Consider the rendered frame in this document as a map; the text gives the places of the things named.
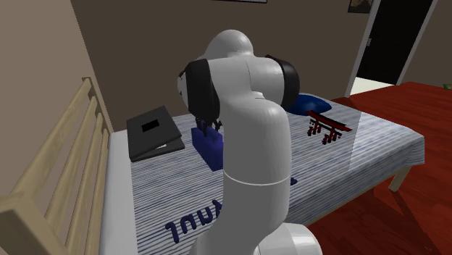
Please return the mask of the dark blue box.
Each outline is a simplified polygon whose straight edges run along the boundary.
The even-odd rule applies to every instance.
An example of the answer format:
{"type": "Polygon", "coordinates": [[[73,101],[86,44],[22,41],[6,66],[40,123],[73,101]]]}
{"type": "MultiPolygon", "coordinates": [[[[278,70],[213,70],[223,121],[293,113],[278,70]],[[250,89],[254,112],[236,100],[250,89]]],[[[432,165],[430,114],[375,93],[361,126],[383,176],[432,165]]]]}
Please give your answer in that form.
{"type": "Polygon", "coordinates": [[[191,129],[193,147],[201,155],[212,172],[223,169],[223,137],[222,134],[208,127],[206,134],[197,127],[191,129]]]}

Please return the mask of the dark grey laptop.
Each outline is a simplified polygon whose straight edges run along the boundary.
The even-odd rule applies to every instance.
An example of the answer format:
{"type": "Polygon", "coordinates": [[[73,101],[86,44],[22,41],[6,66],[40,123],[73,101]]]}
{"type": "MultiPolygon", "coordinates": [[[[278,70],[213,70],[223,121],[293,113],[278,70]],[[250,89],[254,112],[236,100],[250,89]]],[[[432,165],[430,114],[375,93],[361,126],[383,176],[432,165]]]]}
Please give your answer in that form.
{"type": "Polygon", "coordinates": [[[165,105],[128,119],[126,125],[131,162],[185,148],[182,134],[165,105]]]}

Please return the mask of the wooden bed with striped blanket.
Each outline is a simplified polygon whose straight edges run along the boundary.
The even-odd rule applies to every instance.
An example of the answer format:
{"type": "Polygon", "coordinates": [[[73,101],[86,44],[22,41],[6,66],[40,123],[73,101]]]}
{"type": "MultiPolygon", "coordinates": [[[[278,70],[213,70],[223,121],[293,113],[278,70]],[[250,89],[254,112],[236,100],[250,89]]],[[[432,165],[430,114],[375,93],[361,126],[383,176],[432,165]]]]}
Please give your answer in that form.
{"type": "MultiPolygon", "coordinates": [[[[183,150],[131,162],[84,78],[9,195],[0,197],[0,247],[9,255],[188,255],[222,207],[223,174],[194,149],[191,114],[174,119],[183,150]]],[[[424,163],[424,137],[333,104],[351,132],[322,144],[310,117],[290,114],[292,170],[286,222],[307,227],[385,180],[396,190],[424,163]]]]}

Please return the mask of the blue cushion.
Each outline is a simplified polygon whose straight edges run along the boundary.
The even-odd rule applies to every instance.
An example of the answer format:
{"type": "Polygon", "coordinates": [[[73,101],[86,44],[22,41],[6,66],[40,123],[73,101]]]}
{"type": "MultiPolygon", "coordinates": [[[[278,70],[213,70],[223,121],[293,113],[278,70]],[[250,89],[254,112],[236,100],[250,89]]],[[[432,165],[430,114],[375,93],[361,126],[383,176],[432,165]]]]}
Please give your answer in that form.
{"type": "Polygon", "coordinates": [[[309,94],[300,93],[295,103],[289,109],[287,109],[287,112],[294,115],[308,116],[308,111],[314,111],[318,114],[321,114],[331,109],[332,106],[325,100],[309,94]]]}

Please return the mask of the red torii gate figure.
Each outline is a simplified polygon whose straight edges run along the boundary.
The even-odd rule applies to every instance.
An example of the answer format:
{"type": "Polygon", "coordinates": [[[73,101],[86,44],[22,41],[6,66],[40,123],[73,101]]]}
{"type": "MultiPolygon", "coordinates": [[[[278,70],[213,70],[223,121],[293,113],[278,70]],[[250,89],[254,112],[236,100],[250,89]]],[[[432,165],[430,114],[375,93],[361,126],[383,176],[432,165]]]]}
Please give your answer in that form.
{"type": "Polygon", "coordinates": [[[351,132],[351,129],[342,122],[330,119],[315,111],[307,111],[306,113],[311,118],[309,121],[309,129],[307,130],[308,136],[320,134],[323,130],[328,131],[328,133],[324,134],[324,138],[322,139],[323,145],[340,139],[343,133],[351,132]]]}

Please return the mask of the dark framed wall picture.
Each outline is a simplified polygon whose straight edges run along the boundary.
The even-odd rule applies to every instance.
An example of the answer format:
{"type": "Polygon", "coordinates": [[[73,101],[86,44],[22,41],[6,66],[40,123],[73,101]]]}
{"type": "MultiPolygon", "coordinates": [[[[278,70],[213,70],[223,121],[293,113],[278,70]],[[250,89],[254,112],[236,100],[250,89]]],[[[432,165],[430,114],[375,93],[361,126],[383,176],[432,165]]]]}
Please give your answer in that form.
{"type": "Polygon", "coordinates": [[[348,13],[369,14],[373,0],[350,0],[348,13]]]}

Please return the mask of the dark doorway with white frame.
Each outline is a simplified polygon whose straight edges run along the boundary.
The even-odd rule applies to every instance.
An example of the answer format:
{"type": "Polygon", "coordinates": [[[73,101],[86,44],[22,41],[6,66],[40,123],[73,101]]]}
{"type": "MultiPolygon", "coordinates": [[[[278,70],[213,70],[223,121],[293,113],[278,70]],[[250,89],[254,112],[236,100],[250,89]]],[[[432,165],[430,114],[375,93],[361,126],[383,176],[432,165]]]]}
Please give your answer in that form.
{"type": "Polygon", "coordinates": [[[346,96],[400,85],[438,0],[373,0],[346,96]]]}

